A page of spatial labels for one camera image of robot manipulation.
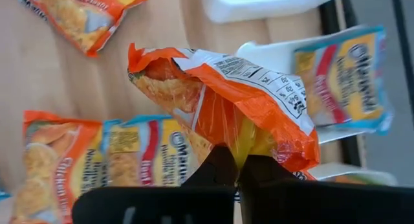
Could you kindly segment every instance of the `maruchan logo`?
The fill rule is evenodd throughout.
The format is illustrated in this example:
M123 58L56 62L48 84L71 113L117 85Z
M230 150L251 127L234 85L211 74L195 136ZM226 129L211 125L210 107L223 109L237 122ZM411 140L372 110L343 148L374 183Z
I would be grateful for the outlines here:
M47 17L43 11L35 4L33 4L30 0L19 0L20 3L24 4L26 7L30 8L35 14L41 17L43 20L47 21Z
M188 177L188 146L180 132L171 134L169 141L177 149L179 184L182 185Z
M359 60L360 58L364 57L366 54L368 54L368 45L358 43L356 45L353 45L349 49L349 56L354 60Z
M129 81L132 82L134 80L135 76L132 73L128 73L128 78L129 78Z

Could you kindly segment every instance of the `noodle image on package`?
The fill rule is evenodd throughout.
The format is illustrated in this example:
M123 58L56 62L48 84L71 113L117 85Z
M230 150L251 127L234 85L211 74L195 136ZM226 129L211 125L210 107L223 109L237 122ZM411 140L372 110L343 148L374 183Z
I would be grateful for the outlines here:
M184 132L168 116L105 122L102 151L108 154L109 186L182 185L208 155L195 155L193 148L211 148L202 138L187 138Z
M23 162L27 178L11 223L72 223L75 200L107 184L100 122L26 111Z
M97 56L128 8L146 0L19 0L88 56Z
M205 50L129 48L129 79L152 101L239 168L247 155L273 156L291 172L319 162L318 138L299 76Z

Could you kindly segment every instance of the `instant noodle package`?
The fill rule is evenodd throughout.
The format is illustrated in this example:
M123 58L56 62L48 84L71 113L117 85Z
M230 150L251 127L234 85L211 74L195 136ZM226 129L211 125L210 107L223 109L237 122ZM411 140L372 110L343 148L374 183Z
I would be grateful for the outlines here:
M27 178L11 223L71 223L76 199L107 184L102 124L26 111L23 130Z
M103 135L110 186L180 186L212 147L168 116L107 121Z
M386 34L356 27L295 52L316 125L385 132L393 114L382 81Z
M299 76L227 54L133 44L128 70L130 80L181 124L213 145L225 143L239 167L248 154L273 156L291 172L319 161Z
M88 56L104 47L128 8L146 0L19 0Z
M74 202L94 188L181 186L212 151L210 142L170 116L101 123L26 111L23 130L27 177L17 190L12 224L72 223ZM228 155L225 164L235 168Z

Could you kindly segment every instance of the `wooden table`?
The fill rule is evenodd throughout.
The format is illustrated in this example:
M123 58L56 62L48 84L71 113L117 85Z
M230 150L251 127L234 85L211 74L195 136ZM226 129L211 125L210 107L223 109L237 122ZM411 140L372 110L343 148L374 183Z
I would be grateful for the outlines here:
M149 0L131 9L117 33L90 59L17 0L0 0L0 178L9 190L24 179L22 117L26 109L107 120L161 113L128 80L127 50L191 47L234 53L246 41L271 43L320 34L318 11L216 25L201 0ZM4 207L0 206L0 223Z

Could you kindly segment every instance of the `nutrition facts label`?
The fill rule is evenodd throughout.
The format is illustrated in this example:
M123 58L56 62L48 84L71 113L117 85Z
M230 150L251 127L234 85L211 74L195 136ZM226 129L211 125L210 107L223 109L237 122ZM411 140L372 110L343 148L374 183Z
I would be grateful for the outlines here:
M281 74L242 58L205 50L196 50L187 59L174 60L183 71L205 63L226 80L262 90L276 101L280 109L304 133L309 135L314 129L314 124L306 113L305 87L299 76Z
M270 71L236 57L223 58L214 67L228 80L266 92L291 117L298 119L306 110L305 87L298 76Z

